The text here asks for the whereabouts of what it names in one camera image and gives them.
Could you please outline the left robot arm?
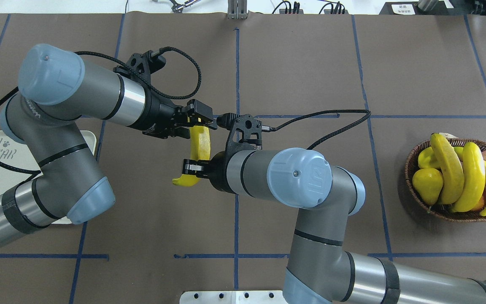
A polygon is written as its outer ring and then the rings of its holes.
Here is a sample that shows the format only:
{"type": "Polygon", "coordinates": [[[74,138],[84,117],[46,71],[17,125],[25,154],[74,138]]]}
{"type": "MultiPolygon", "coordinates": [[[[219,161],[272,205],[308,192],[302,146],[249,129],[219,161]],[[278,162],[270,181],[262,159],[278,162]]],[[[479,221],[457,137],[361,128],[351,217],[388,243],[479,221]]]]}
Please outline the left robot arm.
{"type": "Polygon", "coordinates": [[[210,106],[194,99],[201,69],[174,47],[134,53],[126,61],[97,52],[71,52],[37,44],[19,70],[18,85],[0,100],[2,131],[25,144],[38,164],[29,171],[0,162],[8,171],[29,175],[0,195],[0,247],[42,231],[62,217],[82,224],[110,209],[115,196],[76,125],[89,116],[166,139],[191,137],[190,128],[217,129],[210,106]],[[177,52],[197,70],[197,85],[183,96],[164,94],[151,75],[177,52]]]}

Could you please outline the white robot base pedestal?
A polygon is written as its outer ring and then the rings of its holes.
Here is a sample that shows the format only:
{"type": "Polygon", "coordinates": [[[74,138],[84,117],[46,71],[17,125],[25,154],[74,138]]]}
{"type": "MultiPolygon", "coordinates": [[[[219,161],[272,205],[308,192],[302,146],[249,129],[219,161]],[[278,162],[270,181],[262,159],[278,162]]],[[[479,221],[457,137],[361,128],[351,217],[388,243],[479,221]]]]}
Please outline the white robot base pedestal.
{"type": "Polygon", "coordinates": [[[286,304],[281,290],[184,292],[180,304],[286,304]]]}

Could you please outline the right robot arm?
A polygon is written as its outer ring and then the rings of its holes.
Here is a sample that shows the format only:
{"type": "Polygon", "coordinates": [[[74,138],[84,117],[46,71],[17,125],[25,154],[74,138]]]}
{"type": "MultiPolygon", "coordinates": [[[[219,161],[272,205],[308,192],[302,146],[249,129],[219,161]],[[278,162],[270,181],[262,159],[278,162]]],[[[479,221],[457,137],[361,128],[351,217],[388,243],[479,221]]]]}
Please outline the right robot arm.
{"type": "Polygon", "coordinates": [[[366,200],[359,177],[314,150],[239,151],[185,160],[183,173],[223,191],[298,208],[283,297],[289,304],[486,304],[486,280],[407,267],[343,249],[348,217],[366,200]]]}

